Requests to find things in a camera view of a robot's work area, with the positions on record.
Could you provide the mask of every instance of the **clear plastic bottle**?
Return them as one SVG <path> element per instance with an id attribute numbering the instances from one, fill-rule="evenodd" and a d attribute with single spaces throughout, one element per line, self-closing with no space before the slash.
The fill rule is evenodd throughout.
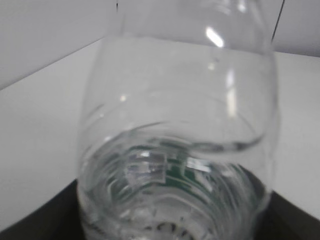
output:
<path id="1" fill-rule="evenodd" d="M 87 239 L 251 239 L 279 125 L 259 2 L 108 4 L 79 135 Z"/>

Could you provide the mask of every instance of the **black base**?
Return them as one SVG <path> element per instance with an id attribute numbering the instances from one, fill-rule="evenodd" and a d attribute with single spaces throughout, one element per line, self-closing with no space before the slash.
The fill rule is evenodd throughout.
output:
<path id="1" fill-rule="evenodd" d="M 78 215 L 77 182 L 15 225 L 0 240 L 85 240 Z M 255 240 L 320 240 L 320 221 L 273 193 Z"/>

